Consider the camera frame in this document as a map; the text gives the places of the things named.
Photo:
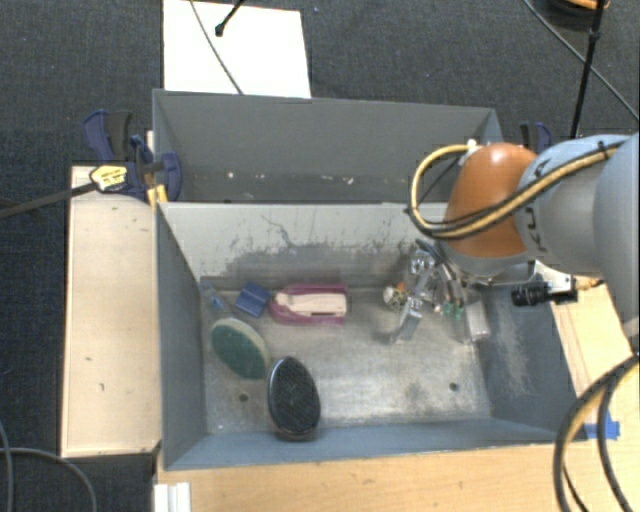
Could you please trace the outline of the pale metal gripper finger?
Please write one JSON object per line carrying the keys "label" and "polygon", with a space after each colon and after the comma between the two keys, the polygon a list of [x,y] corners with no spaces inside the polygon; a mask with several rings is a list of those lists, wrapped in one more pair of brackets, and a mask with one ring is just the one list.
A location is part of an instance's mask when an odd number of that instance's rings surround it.
{"label": "pale metal gripper finger", "polygon": [[422,319],[422,302],[419,299],[409,298],[401,309],[399,325],[396,330],[396,339],[410,340],[415,334]]}
{"label": "pale metal gripper finger", "polygon": [[464,318],[466,335],[471,343],[489,338],[489,323],[482,300],[467,303],[464,309]]}

